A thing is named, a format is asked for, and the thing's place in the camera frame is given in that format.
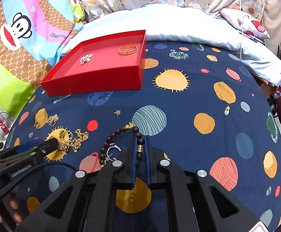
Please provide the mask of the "person's left hand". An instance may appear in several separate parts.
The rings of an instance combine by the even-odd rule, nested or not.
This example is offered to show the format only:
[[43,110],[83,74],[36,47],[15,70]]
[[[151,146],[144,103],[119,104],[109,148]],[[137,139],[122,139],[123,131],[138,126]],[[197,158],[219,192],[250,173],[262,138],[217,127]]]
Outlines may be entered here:
[[5,207],[16,222],[16,225],[20,224],[25,217],[19,209],[20,201],[17,198],[18,192],[18,188],[16,187],[3,198]]

